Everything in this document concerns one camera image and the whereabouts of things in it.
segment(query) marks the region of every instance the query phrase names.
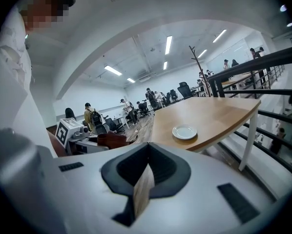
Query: brown bag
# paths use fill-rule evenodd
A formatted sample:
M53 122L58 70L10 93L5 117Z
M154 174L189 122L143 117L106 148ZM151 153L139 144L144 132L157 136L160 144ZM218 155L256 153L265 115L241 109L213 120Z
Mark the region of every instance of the brown bag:
M99 146L106 146L109 149L115 149L132 144L134 141L136 141L136 139L137 136L133 141L126 141L126 136L118 135L113 133L112 131L109 131L107 134L98 135L97 144Z

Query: wooden table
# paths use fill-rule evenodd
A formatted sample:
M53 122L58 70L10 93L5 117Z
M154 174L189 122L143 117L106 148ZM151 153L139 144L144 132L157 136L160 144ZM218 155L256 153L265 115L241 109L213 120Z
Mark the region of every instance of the wooden table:
M212 146L250 119L249 135L239 169L242 170L251 151L261 101L243 98L192 97L156 112L152 142L189 151L202 151ZM189 140L177 139L172 129L188 124L197 129L198 136Z
M244 81L245 78L251 78L251 74L250 73L244 73L244 74L241 74L241 75L236 75L232 79L222 82L222 86L231 85L232 83L235 83L235 82L238 82L238 81ZM240 85L240 83L238 82L236 84L236 90L239 90L239 85Z

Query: black vent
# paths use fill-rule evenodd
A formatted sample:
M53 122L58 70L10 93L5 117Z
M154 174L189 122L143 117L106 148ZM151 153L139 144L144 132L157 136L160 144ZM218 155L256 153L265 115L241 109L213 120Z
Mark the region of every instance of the black vent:
M83 166L82 163L77 162L77 163L72 163L72 164L68 164L68 165L59 166L59 169L62 172L65 172L65 171L69 171L69 170L72 170L72 169L76 169L76 168L79 168L79 167L82 167L82 166Z
M218 189L243 224L259 215L259 212L232 184L219 185Z

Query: backpack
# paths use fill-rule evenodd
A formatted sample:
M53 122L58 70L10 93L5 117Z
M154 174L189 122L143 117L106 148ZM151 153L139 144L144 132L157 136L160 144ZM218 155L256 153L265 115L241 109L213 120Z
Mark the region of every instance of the backpack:
M131 103L131 101L129 101L128 103L130 103L131 108L134 109L133 104Z
M149 101L151 101L151 100L155 100L155 96L152 95L151 92L148 94L148 100L149 100Z
M95 110L92 112L88 109L88 111L91 113L90 119L94 126L102 124L101 116Z

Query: air conditioner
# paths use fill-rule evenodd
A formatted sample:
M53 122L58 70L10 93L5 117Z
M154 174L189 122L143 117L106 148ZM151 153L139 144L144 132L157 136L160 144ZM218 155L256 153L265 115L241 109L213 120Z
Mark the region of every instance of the air conditioner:
M151 74L148 74L146 76L143 76L143 77L139 78L138 80L140 82L145 82L145 81L149 80L150 78L152 78L153 76L156 76L156 75L157 75L156 73L151 73Z

